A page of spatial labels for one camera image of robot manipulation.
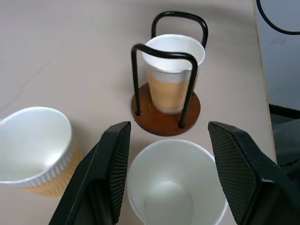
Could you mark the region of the tan ribbed paper cup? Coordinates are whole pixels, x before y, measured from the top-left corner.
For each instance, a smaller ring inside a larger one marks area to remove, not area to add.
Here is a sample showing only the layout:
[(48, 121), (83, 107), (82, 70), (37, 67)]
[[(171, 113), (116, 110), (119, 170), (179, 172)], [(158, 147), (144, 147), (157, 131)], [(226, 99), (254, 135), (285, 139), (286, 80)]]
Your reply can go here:
[(179, 139), (154, 142), (135, 157), (127, 195), (143, 225), (219, 225), (228, 205), (214, 157)]
[(29, 107), (0, 119), (0, 184), (59, 198), (82, 153), (69, 119), (48, 107)]
[[(146, 46), (163, 52), (189, 53), (198, 63), (197, 74), (201, 71), (205, 49), (192, 37), (165, 34), (149, 40)], [(147, 53), (143, 53), (142, 57), (146, 63), (146, 75), (154, 107), (167, 114), (180, 113), (188, 90), (191, 63), (187, 60), (163, 59)]]

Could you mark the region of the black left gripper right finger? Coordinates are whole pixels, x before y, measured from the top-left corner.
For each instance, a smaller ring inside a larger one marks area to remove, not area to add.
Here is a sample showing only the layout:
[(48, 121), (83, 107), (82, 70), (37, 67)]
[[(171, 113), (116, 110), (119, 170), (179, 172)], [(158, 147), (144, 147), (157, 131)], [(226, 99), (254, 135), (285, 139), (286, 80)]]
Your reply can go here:
[(300, 225), (300, 162), (278, 166), (237, 127), (210, 121), (208, 131), (237, 225)]

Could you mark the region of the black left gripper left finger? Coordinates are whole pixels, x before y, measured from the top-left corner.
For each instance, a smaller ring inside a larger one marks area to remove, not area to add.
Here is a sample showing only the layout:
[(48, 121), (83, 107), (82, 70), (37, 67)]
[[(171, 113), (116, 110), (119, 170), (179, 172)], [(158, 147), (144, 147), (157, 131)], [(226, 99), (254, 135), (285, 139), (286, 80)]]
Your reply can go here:
[(116, 225), (128, 171), (131, 123), (110, 126), (77, 166), (49, 225)]

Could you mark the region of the dark furniture piece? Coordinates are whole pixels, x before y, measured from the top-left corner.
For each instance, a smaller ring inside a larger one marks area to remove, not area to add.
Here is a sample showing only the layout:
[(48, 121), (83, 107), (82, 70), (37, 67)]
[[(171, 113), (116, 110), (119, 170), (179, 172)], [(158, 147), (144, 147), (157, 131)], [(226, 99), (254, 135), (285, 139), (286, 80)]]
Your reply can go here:
[(269, 104), (277, 164), (300, 183), (300, 110)]

